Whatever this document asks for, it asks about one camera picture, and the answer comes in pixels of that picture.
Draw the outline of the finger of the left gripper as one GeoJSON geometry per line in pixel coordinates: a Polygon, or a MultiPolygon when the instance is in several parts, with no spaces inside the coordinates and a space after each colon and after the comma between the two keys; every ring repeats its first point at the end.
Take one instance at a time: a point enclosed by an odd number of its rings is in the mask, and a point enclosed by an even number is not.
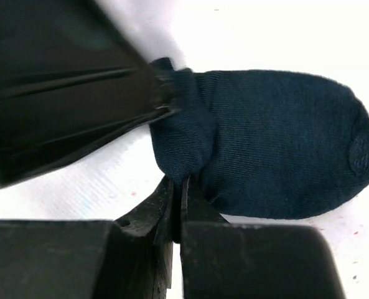
{"type": "Polygon", "coordinates": [[[95,1],[0,1],[0,186],[173,114],[171,79],[95,1]]]}

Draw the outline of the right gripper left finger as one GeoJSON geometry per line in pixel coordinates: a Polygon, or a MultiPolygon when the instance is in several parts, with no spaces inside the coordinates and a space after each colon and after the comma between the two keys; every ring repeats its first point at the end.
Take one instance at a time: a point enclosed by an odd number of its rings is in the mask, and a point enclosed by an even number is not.
{"type": "Polygon", "coordinates": [[[0,221],[0,298],[165,298],[173,184],[115,221],[0,221]]]}

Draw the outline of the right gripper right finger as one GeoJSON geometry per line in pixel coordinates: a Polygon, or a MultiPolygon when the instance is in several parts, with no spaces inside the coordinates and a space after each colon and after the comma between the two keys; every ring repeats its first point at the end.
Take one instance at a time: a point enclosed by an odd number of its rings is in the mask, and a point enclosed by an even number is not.
{"type": "Polygon", "coordinates": [[[327,241],[315,228],[231,224],[182,188],[180,258],[185,298],[344,298],[327,241]]]}

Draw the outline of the plain navy ankle sock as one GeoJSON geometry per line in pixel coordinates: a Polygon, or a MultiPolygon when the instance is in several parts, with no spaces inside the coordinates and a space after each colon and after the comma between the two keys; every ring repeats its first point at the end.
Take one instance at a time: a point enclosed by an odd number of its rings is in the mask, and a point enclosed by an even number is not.
{"type": "Polygon", "coordinates": [[[174,70],[180,111],[150,126],[161,171],[194,176],[220,213],[304,219],[369,185],[369,114],[350,88],[271,70],[174,70]]]}

